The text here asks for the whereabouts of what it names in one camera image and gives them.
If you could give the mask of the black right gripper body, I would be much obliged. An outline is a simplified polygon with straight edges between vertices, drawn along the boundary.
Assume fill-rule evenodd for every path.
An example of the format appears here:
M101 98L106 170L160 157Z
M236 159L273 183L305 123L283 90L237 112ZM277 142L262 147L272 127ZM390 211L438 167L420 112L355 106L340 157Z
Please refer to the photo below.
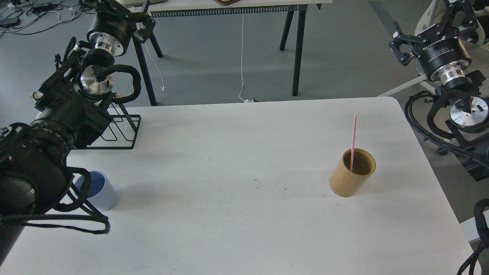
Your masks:
M471 64L471 58L457 29L449 28L448 33L437 37L436 25L432 25L418 35L426 38L426 44L415 46L415 54L428 80L452 81L463 77L463 70Z

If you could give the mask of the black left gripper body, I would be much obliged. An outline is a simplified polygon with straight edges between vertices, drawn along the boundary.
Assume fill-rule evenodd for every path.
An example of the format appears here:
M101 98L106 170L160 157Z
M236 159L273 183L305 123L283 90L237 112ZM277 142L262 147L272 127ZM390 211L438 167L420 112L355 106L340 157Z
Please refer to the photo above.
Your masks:
M87 33L88 42L112 56L124 55L133 33L129 22L131 11L115 0L98 0L94 9L96 15Z

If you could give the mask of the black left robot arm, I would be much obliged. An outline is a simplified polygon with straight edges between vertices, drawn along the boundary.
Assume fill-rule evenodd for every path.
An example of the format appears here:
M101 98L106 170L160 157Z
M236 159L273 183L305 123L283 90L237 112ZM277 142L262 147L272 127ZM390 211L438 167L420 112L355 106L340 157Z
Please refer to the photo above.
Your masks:
M156 105L142 51L150 40L163 54L155 21L144 0L131 12L116 0L81 0L96 10L86 41L73 38L56 71L31 96L39 114L31 124L1 129L1 261L5 261L26 226L63 228L54 220L102 223L101 230L70 226L84 233L107 234L108 217L88 201L90 173L69 167L72 149L90 146L112 123L111 104L134 101L145 84Z

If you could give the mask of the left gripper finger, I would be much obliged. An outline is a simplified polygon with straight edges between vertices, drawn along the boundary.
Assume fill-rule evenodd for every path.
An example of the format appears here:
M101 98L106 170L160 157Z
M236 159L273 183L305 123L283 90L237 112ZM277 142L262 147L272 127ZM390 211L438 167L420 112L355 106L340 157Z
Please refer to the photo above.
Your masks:
M132 21L136 26L136 30L133 34L139 42L146 42L152 37L156 22L150 16L149 12L143 11L132 13Z

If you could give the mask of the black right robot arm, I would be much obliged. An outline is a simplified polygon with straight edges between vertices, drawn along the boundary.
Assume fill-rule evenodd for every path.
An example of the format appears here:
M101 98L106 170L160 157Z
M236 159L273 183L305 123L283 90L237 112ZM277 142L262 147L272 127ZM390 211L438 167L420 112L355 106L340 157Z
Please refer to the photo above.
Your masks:
M453 153L473 179L487 179L488 97L479 91L486 77L466 73L472 60L463 41L488 47L488 1L434 0L413 35L393 24L389 47L397 61L407 66L417 60L417 82L439 83L433 92L409 97L407 121L440 155Z

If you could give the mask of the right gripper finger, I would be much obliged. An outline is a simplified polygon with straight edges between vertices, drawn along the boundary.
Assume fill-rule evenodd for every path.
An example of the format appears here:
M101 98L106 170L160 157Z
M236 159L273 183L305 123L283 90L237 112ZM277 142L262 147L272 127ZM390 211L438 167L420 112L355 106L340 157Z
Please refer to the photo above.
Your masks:
M393 40L389 43L389 48L400 64L409 64L410 61L416 56L416 54L412 54L407 50L403 51L402 47L404 47L405 49L407 49L407 47L410 47L412 51L414 49L414 46L426 44L426 38L422 38L419 35L414 36L402 33L402 30L397 21L393 21L393 26L395 28L395 31L393 33Z
M479 21L469 0L444 0L445 12L436 24L436 36L441 37L455 28L467 42L480 42Z

